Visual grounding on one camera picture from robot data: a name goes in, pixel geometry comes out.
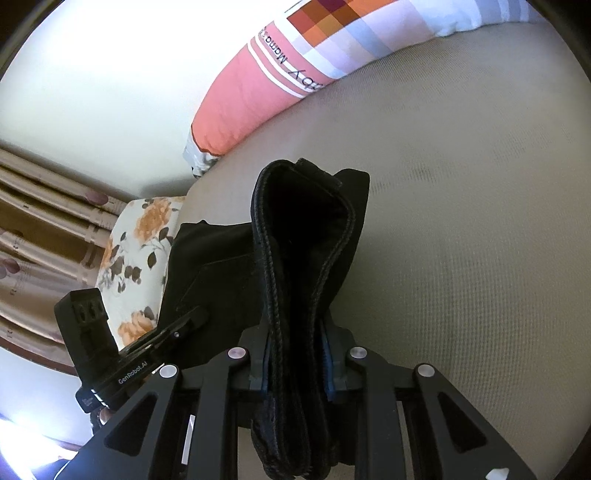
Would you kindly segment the person's hand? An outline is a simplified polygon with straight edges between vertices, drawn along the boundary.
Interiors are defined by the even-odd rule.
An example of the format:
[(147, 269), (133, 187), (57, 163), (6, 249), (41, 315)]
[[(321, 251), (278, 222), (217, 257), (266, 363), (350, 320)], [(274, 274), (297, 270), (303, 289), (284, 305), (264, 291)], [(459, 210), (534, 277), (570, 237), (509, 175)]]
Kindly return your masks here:
[(102, 429), (116, 412), (116, 409), (108, 408), (96, 400), (89, 413), (92, 434), (95, 435), (100, 429)]

